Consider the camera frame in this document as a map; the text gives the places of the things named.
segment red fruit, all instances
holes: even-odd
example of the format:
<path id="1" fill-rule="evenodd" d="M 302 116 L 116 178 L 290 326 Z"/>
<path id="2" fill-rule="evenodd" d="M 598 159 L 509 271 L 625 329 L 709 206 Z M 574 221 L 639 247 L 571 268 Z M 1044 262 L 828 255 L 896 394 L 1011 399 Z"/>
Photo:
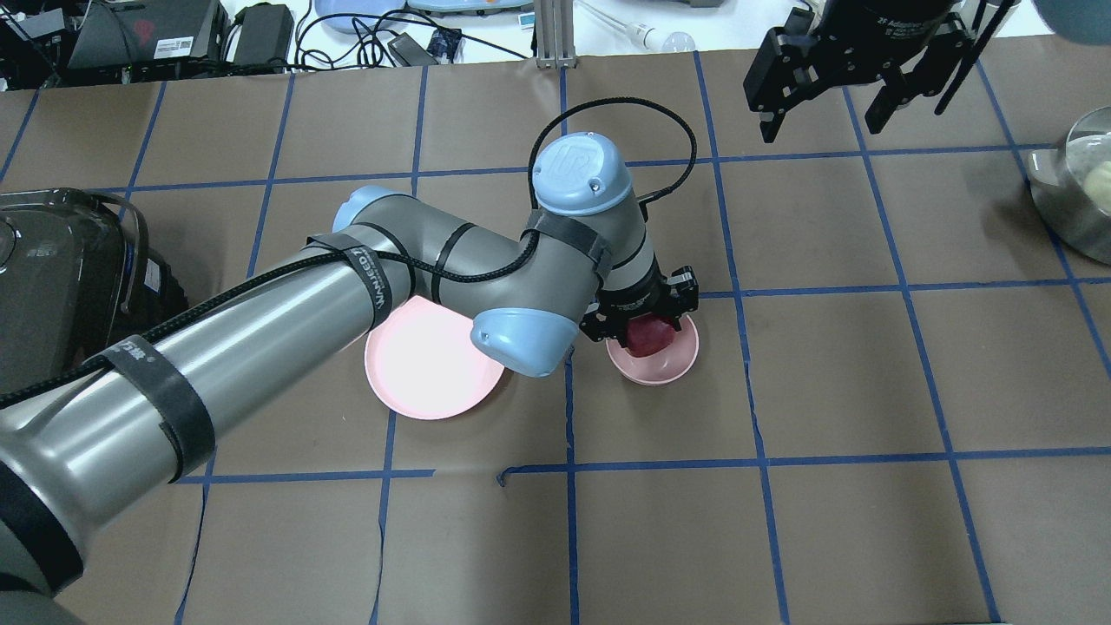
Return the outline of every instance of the red fruit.
<path id="1" fill-rule="evenodd" d="M 657 354 L 674 340 L 675 330 L 665 317 L 655 315 L 654 312 L 630 320 L 625 326 L 625 350 L 634 359 Z"/>

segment ur logo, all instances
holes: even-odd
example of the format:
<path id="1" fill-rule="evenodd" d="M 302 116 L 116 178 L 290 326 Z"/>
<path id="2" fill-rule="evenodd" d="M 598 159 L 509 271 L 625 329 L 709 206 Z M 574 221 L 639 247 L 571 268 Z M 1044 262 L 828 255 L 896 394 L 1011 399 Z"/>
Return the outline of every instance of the ur logo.
<path id="1" fill-rule="evenodd" d="M 590 173 L 588 169 L 593 160 L 593 150 L 563 144 L 552 158 L 551 169 L 554 170 L 552 173 L 560 178 L 587 178 Z"/>

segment power adapter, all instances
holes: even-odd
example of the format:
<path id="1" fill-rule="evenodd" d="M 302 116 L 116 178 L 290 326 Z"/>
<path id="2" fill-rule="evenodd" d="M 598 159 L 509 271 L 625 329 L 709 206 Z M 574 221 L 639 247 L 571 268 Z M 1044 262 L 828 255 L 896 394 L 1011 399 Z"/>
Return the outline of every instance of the power adapter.
<path id="1" fill-rule="evenodd" d="M 289 41 L 293 37 L 293 13 L 284 4 L 261 2 L 248 7 L 236 16 L 242 20 L 239 42 L 236 44 L 236 65 L 269 65 L 277 60 L 286 62 L 289 52 Z M 244 73 L 281 73 L 283 67 L 258 70 Z"/>

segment sticker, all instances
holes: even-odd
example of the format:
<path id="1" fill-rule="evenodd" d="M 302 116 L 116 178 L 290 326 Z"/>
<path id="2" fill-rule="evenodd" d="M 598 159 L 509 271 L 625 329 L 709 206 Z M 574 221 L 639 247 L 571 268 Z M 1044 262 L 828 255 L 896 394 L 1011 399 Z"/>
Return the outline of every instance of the sticker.
<path id="1" fill-rule="evenodd" d="M 156 59 L 172 59 L 174 57 L 188 57 L 193 51 L 192 37 L 179 37 L 177 39 L 159 39 L 154 46 Z"/>
<path id="2" fill-rule="evenodd" d="M 162 268 L 158 265 L 158 262 L 147 259 L 147 275 L 143 276 L 142 283 L 147 284 L 147 288 L 158 292 L 162 288 Z"/>

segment blue container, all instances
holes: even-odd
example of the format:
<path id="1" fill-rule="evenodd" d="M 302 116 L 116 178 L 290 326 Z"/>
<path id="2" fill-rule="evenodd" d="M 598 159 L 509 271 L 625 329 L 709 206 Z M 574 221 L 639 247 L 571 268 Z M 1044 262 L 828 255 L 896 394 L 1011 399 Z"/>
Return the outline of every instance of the blue container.
<path id="1" fill-rule="evenodd" d="M 317 0 L 316 2 L 317 14 L 319 17 L 326 17 L 332 13 L 369 13 L 371 16 L 381 16 L 386 11 L 400 9 L 404 6 L 406 0 Z M 361 21 L 364 22 L 368 28 L 374 28 L 374 22 L 378 20 L 367 18 Z M 354 34 L 354 28 L 351 26 L 351 18 L 332 18 L 330 20 L 324 20 L 324 23 L 340 32 Z M 384 21 L 382 22 L 382 27 L 396 28 L 398 23 L 399 22 Z"/>

